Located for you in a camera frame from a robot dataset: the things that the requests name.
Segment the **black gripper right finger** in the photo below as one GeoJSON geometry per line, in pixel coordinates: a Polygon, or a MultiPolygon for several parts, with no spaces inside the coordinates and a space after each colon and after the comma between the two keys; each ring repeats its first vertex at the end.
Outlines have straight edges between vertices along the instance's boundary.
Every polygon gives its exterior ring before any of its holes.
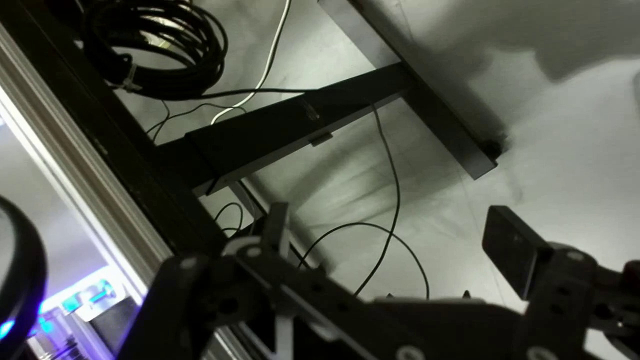
{"type": "Polygon", "coordinates": [[[555,254],[555,249],[509,206],[488,209],[482,251],[521,300],[534,296],[555,254]]]}

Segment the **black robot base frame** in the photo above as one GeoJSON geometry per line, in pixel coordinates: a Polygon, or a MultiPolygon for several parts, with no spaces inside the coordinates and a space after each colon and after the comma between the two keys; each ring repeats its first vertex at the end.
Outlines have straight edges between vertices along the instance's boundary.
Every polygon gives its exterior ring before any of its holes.
{"type": "Polygon", "coordinates": [[[501,155],[497,142],[479,142],[407,61],[304,90],[297,99],[159,146],[102,81],[99,64],[74,45],[46,0],[2,0],[0,22],[80,131],[80,139],[99,155],[99,163],[177,254],[218,254],[227,245],[223,228],[196,202],[200,194],[308,145],[321,145],[396,99],[407,101],[471,176],[494,170],[501,155]]]}

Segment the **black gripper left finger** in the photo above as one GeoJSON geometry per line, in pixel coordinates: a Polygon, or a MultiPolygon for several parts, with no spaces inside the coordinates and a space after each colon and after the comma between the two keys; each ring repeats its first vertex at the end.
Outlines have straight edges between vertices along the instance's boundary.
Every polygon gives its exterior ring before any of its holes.
{"type": "Polygon", "coordinates": [[[274,202],[271,206],[271,213],[267,214],[265,228],[263,228],[263,253],[271,257],[287,257],[289,245],[285,240],[289,224],[289,205],[287,202],[274,202]]]}

